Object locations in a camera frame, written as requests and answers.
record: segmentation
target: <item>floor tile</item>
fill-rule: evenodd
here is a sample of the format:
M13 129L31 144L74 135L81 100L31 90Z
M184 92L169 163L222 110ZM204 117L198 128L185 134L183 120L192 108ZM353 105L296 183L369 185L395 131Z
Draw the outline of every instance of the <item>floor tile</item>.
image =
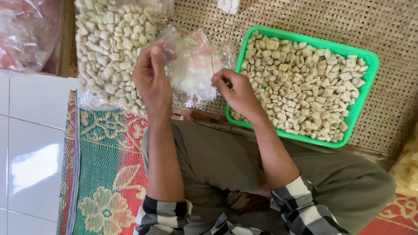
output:
M7 235L7 210L0 208L0 235Z
M55 235L56 222L8 211L8 235Z
M10 80L10 116L65 129L70 90L78 79L34 74Z
M57 221L64 131L10 118L9 210Z
M9 117L0 115L0 208L7 209L7 148Z
M9 115L9 78L0 73L0 114Z

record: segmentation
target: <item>flower pattern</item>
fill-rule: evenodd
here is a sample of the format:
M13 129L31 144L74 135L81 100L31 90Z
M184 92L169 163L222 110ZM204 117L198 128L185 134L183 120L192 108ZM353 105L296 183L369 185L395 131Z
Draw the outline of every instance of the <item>flower pattern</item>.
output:
M112 193L103 186L97 188L93 198L85 197L78 208L86 217L86 230L102 232L103 235L117 235L122 228L129 227L135 221L122 194Z

